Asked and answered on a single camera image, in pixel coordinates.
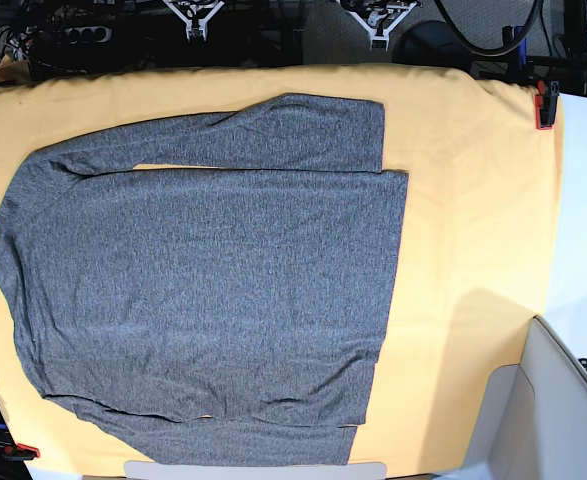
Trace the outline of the yellow table cloth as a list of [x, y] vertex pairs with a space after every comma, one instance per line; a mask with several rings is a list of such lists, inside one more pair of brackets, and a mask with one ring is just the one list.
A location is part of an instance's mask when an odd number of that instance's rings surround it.
[[[0, 88], [0, 202], [40, 147], [115, 125], [236, 111], [298, 92], [381, 102], [384, 165], [409, 174], [399, 272], [367, 419], [350, 459], [389, 475], [464, 460], [490, 375], [517, 363], [544, 310], [564, 123], [535, 126], [531, 89], [399, 65], [186, 69]], [[119, 477], [139, 453], [43, 400], [0, 292], [0, 409], [35, 466]]]

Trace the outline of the red clamp left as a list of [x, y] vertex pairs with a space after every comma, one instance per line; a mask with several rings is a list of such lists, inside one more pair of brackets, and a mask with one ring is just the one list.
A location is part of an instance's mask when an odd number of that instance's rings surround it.
[[35, 447], [12, 444], [3, 448], [2, 456], [8, 461], [31, 461], [40, 457], [40, 451]]

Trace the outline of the black round base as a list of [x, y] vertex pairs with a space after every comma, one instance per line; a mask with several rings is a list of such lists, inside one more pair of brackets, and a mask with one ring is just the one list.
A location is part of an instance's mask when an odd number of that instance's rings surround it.
[[401, 65], [453, 68], [469, 73], [471, 52], [442, 21], [425, 21], [411, 27], [396, 43], [392, 62]]

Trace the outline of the grey long-sleeve T-shirt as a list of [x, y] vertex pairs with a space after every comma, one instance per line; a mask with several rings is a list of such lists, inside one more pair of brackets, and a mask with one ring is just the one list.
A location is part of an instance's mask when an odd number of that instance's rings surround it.
[[31, 153], [0, 205], [29, 382], [158, 463], [345, 464], [408, 189], [384, 126], [377, 102], [287, 94]]

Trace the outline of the red clamp right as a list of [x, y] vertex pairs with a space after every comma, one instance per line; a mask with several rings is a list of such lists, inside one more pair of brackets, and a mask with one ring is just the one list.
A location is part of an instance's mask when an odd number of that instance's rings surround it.
[[537, 91], [535, 96], [536, 128], [550, 130], [556, 120], [560, 94], [559, 82], [557, 80], [540, 80], [537, 84]]

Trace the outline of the red clamp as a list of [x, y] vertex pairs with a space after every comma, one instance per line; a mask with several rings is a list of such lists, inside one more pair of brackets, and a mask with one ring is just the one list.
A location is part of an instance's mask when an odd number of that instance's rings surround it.
[[40, 457], [40, 451], [35, 447], [12, 444], [3, 448], [2, 456], [8, 461], [31, 461]]
[[550, 130], [556, 120], [560, 94], [559, 82], [557, 80], [540, 80], [537, 84], [537, 91], [535, 96], [536, 128]]

